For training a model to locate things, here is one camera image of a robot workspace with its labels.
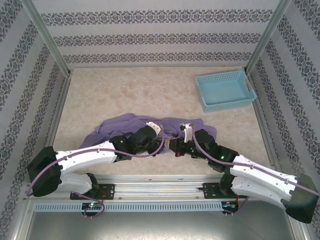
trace purple cloth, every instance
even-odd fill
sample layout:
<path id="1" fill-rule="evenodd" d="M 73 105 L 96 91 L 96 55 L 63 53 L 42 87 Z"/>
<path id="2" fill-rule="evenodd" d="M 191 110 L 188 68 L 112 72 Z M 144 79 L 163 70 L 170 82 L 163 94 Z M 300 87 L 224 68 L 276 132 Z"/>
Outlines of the purple cloth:
<path id="1" fill-rule="evenodd" d="M 185 134 L 180 130 L 180 124 L 194 124 L 193 128 L 195 131 L 204 129 L 211 136 L 216 139 L 217 130 L 212 126 L 204 125 L 201 118 L 197 119 L 182 119 L 175 117 L 166 117 L 162 119 L 154 118 L 151 116 L 136 116 L 133 113 L 126 113 L 114 118 L 103 121 L 99 126 L 94 129 L 94 132 L 89 134 L 81 144 L 80 148 L 87 148 L 101 144 L 108 141 L 114 136 L 119 136 L 128 132 L 135 133 L 140 128 L 146 126 L 147 122 L 154 122 L 162 125 L 164 129 L 165 146 L 162 153 L 168 152 L 169 148 L 167 142 L 172 138 L 184 137 Z"/>

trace patterned wallpaper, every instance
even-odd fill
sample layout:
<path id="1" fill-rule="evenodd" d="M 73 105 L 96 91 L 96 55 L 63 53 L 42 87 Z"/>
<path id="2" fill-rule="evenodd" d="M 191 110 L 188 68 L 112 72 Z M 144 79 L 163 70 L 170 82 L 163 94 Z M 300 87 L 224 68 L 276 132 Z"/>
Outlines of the patterned wallpaper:
<path id="1" fill-rule="evenodd" d="M 68 66 L 246 66 L 279 0 L 35 0 Z"/>
<path id="2" fill-rule="evenodd" d="M 19 0 L 0 2 L 0 240 L 26 190 L 26 166 L 46 144 L 65 81 Z"/>
<path id="3" fill-rule="evenodd" d="M 294 0 L 251 77 L 282 171 L 306 173 L 320 190 L 319 0 Z M 308 226 L 320 239 L 320 209 Z"/>

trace black bracket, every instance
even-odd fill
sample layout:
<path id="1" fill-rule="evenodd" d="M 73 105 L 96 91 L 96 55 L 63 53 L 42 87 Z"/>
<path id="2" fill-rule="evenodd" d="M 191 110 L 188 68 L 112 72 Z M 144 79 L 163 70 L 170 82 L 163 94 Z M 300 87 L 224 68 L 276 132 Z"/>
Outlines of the black bracket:
<path id="1" fill-rule="evenodd" d="M 116 189 L 115 184 L 99 184 L 99 191 L 92 198 L 97 200 L 102 200 L 102 199 L 113 200 L 115 196 L 115 189 Z M 70 194 L 70 199 L 71 200 L 87 200 L 86 198 L 78 196 L 73 192 Z"/>
<path id="2" fill-rule="evenodd" d="M 203 191 L 204 199 L 235 199 L 237 197 L 232 191 L 222 193 L 219 188 L 219 182 L 204 182 L 202 187 L 198 189 Z M 245 199 L 247 196 L 240 195 L 239 198 Z"/>

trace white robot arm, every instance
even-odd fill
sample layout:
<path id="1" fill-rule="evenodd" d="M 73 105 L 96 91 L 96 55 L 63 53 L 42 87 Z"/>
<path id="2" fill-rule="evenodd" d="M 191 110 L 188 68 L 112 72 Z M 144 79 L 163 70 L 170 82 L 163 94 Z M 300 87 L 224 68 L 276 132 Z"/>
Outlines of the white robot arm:
<path id="1" fill-rule="evenodd" d="M 32 181 L 28 191 L 32 189 L 35 197 L 67 191 L 95 198 L 100 190 L 95 176 L 75 174 L 74 171 L 132 157 L 155 156 L 164 149 L 164 138 L 162 141 L 157 138 L 160 130 L 160 126 L 148 122 L 129 137 L 116 136 L 87 148 L 54 152 L 52 147 L 46 147 L 27 167 Z M 183 124 L 181 130 L 185 137 L 170 139 L 168 147 L 176 157 L 189 154 L 192 158 L 202 158 L 208 160 L 208 165 L 215 171 L 224 172 L 219 188 L 214 190 L 219 191 L 217 194 L 226 198 L 237 195 L 259 199 L 284 209 L 298 221 L 311 222 L 319 194 L 310 177 L 302 174 L 298 178 L 259 165 L 218 145 L 203 129 L 194 132 L 192 126 Z"/>

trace blue basket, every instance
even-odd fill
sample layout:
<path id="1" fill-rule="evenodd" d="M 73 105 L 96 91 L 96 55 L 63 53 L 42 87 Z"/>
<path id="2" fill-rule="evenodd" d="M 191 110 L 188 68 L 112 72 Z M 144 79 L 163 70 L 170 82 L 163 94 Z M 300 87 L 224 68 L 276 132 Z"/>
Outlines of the blue basket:
<path id="1" fill-rule="evenodd" d="M 248 106 L 257 98 L 241 70 L 197 76 L 195 81 L 205 113 Z"/>

